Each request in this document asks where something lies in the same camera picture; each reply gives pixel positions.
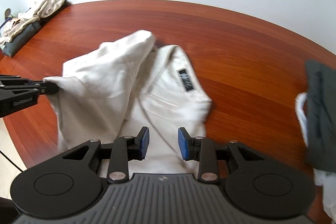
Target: logo on robot base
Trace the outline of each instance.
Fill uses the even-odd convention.
[[[18,102],[14,102],[13,105],[14,105],[14,106],[18,106],[18,105],[21,105],[21,104],[30,102],[30,101],[32,101],[32,100],[33,100],[33,97],[29,97],[28,99],[24,99],[24,100],[21,100],[21,101],[18,101]]]
[[[159,180],[166,181],[166,180],[168,180],[168,178],[166,176],[162,176],[162,177],[159,177]]]

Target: wooden table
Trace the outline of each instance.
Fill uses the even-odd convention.
[[[12,59],[0,61],[2,74],[40,80],[61,75],[62,64],[145,29],[157,45],[180,45],[213,100],[207,122],[210,138],[239,140],[312,176],[294,112],[295,96],[306,90],[305,61],[335,67],[336,56],[314,42],[272,23],[220,8],[163,0],[110,0],[72,5],[40,30]],[[27,167],[56,154],[56,116],[41,96],[39,104],[4,118]],[[329,224],[321,190],[310,211]]]

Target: black cable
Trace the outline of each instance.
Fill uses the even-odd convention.
[[[11,163],[13,164],[17,169],[19,169],[21,172],[23,172],[15,163],[13,163],[2,151],[0,150],[0,153]]]

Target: white shirt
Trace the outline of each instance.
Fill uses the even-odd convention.
[[[206,136],[211,99],[181,47],[156,48],[154,43],[151,32],[137,31],[65,62],[62,77],[45,78],[60,87],[48,96],[58,116],[60,151],[88,139],[112,143],[147,126],[146,159],[129,162],[130,176],[197,172],[197,162],[182,160],[177,130],[185,127],[193,137]]]

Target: black label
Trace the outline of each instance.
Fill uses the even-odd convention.
[[[183,82],[186,91],[191,91],[194,89],[193,84],[191,83],[190,76],[187,73],[186,69],[180,70],[180,77]]]

